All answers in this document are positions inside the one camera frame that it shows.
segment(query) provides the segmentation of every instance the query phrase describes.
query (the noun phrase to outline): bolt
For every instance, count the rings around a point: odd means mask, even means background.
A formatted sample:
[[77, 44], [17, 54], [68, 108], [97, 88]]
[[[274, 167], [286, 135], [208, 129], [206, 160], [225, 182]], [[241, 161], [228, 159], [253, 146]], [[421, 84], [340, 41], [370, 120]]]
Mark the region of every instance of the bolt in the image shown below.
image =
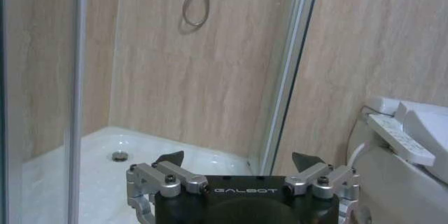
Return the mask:
[[174, 182], [176, 182], [176, 177], [174, 177], [174, 175], [168, 174], [168, 175], [165, 176], [165, 183], [166, 183], [166, 184], [170, 184], [170, 183], [174, 183]]
[[136, 168], [136, 166], [137, 166], [137, 164], [132, 164], [132, 165], [129, 166], [129, 171], [133, 171], [134, 168]]
[[321, 185], [328, 185], [328, 183], [329, 183], [328, 177], [325, 177], [325, 176], [318, 177], [317, 183], [321, 184]]

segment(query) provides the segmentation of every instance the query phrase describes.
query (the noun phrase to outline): beige marble wall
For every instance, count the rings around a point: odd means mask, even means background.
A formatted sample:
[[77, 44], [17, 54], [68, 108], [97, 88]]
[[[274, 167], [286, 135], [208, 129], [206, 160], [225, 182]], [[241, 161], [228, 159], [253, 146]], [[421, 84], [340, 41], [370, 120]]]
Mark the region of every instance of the beige marble wall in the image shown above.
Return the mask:
[[88, 0], [82, 88], [82, 131], [108, 125], [118, 0]]
[[281, 0], [182, 1], [120, 0], [109, 125], [246, 156]]
[[274, 163], [345, 161], [365, 97], [448, 106], [448, 0], [317, 0]]
[[22, 159], [70, 130], [74, 0], [5, 0], [6, 124]]

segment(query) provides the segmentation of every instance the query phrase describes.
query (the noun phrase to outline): marble-effect wall panel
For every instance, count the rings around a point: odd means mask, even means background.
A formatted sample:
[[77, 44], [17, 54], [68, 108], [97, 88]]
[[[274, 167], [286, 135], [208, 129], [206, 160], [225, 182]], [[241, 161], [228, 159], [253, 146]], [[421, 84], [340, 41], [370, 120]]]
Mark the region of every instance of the marble-effect wall panel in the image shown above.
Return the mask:
[[88, 0], [82, 132], [108, 125], [118, 0]]
[[246, 156], [281, 0], [182, 1], [120, 0], [109, 125]]
[[345, 162], [370, 95], [448, 106], [448, 0], [317, 0], [274, 163], [290, 152]]

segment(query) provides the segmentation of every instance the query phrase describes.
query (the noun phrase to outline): white toilet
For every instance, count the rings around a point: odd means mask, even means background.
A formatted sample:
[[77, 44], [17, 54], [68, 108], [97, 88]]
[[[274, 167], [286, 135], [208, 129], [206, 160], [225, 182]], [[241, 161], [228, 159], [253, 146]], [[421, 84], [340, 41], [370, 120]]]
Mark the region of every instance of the white toilet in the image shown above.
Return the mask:
[[373, 223], [448, 223], [448, 108], [369, 99], [346, 160]]

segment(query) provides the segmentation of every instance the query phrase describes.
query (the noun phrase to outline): glass panel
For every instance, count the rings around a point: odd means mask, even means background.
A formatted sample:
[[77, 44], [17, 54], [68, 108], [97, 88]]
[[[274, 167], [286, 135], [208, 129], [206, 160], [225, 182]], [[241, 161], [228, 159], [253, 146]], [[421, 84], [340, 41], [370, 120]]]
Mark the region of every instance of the glass panel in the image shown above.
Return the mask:
[[293, 4], [88, 0], [80, 223], [134, 222], [125, 170], [161, 154], [185, 151], [193, 173], [260, 173]]
[[4, 0], [10, 223], [66, 223], [76, 0]]

